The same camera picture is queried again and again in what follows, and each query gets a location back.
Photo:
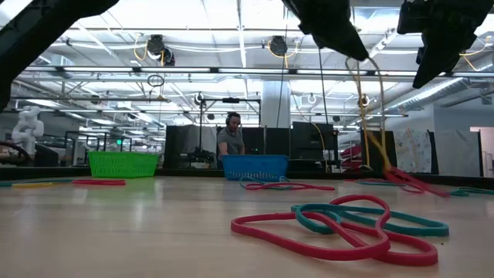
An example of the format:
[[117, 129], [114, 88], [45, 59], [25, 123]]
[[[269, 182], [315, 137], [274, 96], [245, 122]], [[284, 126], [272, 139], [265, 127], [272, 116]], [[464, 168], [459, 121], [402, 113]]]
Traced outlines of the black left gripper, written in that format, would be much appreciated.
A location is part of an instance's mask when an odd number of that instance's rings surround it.
[[311, 34], [320, 48], [328, 48], [358, 61], [369, 53], [350, 23], [349, 0], [282, 0], [299, 20], [299, 29]]

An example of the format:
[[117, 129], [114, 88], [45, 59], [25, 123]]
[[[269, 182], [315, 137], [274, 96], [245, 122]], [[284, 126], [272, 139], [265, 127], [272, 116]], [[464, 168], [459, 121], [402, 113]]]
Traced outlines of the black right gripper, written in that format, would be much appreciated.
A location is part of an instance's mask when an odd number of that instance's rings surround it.
[[493, 0], [403, 1], [397, 32], [401, 35], [422, 32], [424, 44], [416, 56], [418, 69], [412, 85], [415, 89], [422, 88], [440, 73], [453, 70], [460, 55], [477, 39], [475, 31], [492, 8]]

